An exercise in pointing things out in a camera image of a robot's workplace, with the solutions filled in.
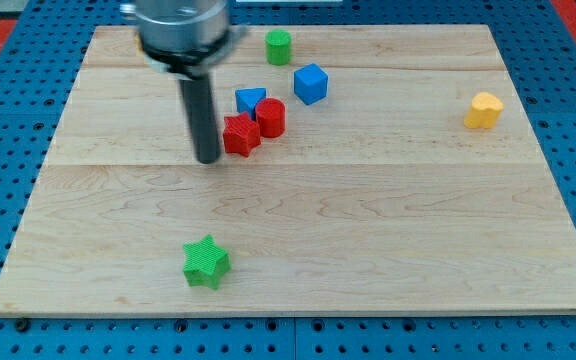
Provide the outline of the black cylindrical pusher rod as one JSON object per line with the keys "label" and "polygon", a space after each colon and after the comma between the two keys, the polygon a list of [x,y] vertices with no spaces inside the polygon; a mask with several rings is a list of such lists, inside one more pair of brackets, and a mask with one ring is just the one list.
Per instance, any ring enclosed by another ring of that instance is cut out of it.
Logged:
{"label": "black cylindrical pusher rod", "polygon": [[213,103],[209,74],[194,80],[179,81],[196,160],[201,164],[215,163],[221,156],[221,145]]}

